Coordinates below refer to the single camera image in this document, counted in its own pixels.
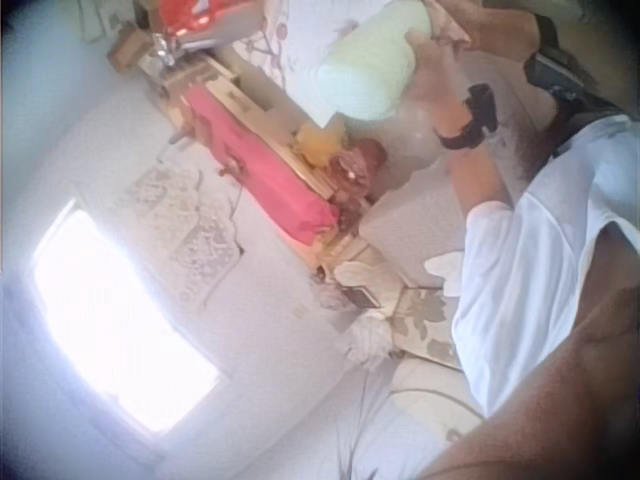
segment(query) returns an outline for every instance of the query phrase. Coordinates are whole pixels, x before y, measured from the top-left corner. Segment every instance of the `window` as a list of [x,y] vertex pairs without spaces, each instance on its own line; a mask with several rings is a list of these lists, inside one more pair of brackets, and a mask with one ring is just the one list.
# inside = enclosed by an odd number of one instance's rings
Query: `window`
[[161,434],[221,379],[164,318],[133,266],[82,210],[36,254],[49,331],[79,375],[127,420]]

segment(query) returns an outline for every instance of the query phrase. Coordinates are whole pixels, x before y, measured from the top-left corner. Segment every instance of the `cardboard box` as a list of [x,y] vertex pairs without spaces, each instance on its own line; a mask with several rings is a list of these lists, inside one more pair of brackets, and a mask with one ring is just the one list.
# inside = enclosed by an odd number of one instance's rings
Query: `cardboard box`
[[152,47],[153,41],[148,33],[127,24],[120,31],[107,58],[116,72],[124,73],[136,65]]

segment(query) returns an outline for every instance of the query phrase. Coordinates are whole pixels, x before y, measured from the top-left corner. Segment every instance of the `black wrist strap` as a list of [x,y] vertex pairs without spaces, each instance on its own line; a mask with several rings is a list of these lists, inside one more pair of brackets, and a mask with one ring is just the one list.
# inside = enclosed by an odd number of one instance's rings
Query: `black wrist strap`
[[489,85],[486,83],[473,85],[469,88],[469,98],[464,103],[471,112],[472,119],[462,128],[460,135],[452,138],[438,135],[440,143],[448,150],[476,148],[484,141],[485,128],[490,133],[498,129],[495,97]]

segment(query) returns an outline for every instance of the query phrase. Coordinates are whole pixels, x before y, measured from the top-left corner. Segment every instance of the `forearm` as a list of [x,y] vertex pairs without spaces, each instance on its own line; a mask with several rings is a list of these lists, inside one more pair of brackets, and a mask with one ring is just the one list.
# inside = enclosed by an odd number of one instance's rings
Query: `forearm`
[[524,10],[482,8],[469,0],[438,0],[471,38],[471,49],[524,62],[540,48],[535,16]]
[[[426,107],[436,132],[442,137],[459,135],[472,119],[469,109],[453,94],[429,101]],[[492,200],[511,203],[502,175],[486,145],[452,151],[449,157],[449,171],[465,218],[481,203]]]

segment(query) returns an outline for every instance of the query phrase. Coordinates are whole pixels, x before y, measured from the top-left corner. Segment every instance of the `pillow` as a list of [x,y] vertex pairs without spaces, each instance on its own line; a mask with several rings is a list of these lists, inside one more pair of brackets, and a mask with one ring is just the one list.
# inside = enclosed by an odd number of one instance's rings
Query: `pillow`
[[417,0],[395,1],[337,41],[317,72],[325,100],[359,120],[391,116],[415,69],[404,39],[410,29],[431,34],[427,9]]
[[406,289],[391,320],[396,348],[447,367],[461,370],[451,337],[457,298],[441,291]]
[[414,172],[399,190],[383,196],[360,222],[360,235],[378,249],[410,287],[441,288],[424,262],[464,250],[462,211],[442,158]]

